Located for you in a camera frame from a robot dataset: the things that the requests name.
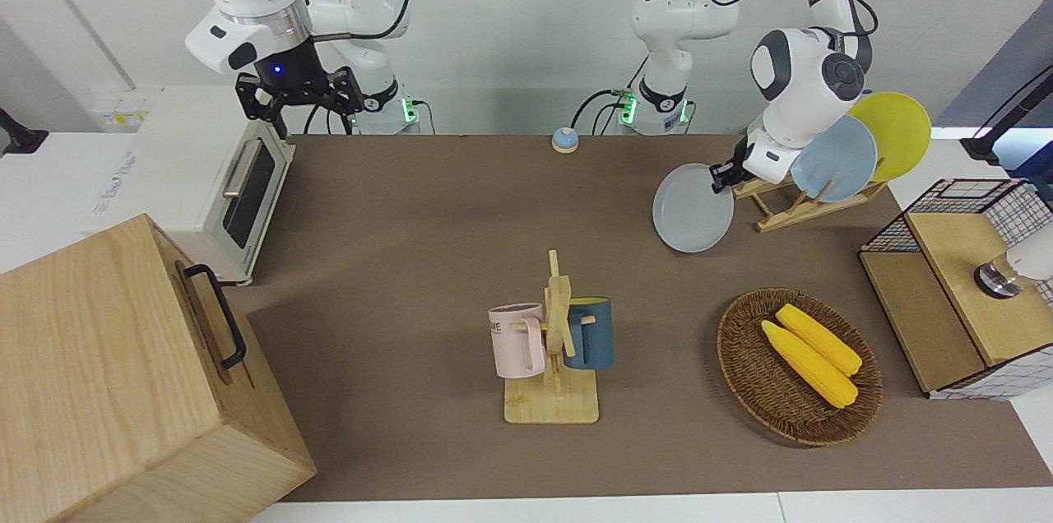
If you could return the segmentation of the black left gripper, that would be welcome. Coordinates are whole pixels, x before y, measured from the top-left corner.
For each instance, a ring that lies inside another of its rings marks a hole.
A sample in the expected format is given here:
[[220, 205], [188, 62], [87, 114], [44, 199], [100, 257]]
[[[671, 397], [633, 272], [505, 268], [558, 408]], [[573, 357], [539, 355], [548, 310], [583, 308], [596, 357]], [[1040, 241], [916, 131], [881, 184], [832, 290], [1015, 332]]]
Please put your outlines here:
[[735, 145], [732, 160], [711, 167], [712, 189], [715, 194], [722, 193], [726, 188], [733, 188], [736, 181], [749, 181], [754, 178], [752, 172], [746, 168], [746, 160], [752, 149], [753, 145], [749, 144], [749, 138], [741, 137]]

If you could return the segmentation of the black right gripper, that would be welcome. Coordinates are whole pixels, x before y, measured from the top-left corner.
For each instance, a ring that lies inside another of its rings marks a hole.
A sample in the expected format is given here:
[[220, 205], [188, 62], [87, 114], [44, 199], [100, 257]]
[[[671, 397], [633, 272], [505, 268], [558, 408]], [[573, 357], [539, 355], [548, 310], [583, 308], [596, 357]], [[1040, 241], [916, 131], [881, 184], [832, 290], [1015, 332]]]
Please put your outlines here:
[[337, 114], [352, 136], [353, 116], [364, 110], [364, 92], [350, 67], [327, 74], [313, 42], [260, 58], [253, 71], [256, 76], [240, 72], [236, 77], [236, 95], [249, 121], [270, 123], [279, 138], [287, 138], [285, 106], [318, 104]]

